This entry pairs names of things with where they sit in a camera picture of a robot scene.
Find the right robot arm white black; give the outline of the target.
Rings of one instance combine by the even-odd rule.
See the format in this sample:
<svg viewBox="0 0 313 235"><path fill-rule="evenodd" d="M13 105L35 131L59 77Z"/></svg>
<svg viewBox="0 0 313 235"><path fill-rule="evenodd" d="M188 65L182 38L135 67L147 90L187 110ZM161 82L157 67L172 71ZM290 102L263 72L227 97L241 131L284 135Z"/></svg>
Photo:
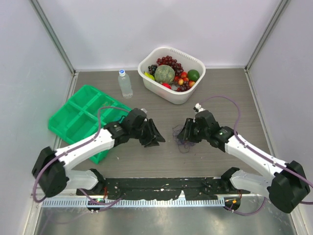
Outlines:
<svg viewBox="0 0 313 235"><path fill-rule="evenodd" d="M229 176L221 180L221 188L226 193L242 189L259 194L284 213L291 213L310 193L300 163L287 163L251 145L232 128L220 126L208 110L197 109L194 118L187 118L177 138L192 143L206 140L212 147L237 157L258 172L253 175L230 169Z"/></svg>

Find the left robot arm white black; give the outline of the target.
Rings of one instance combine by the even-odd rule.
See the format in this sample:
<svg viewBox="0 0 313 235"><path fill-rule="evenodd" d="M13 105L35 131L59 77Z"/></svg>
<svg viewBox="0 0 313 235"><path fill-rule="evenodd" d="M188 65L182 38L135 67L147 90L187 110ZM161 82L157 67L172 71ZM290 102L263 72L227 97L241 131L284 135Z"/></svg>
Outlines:
<svg viewBox="0 0 313 235"><path fill-rule="evenodd" d="M152 119L146 113L134 108L121 121L99 124L95 134L64 148L41 150L32 169L35 178L33 196L40 187L45 198L60 194L65 189L78 189L93 195L104 192L106 180L96 170L74 170L84 160L103 151L128 142L139 140L144 147L158 146L165 142Z"/></svg>

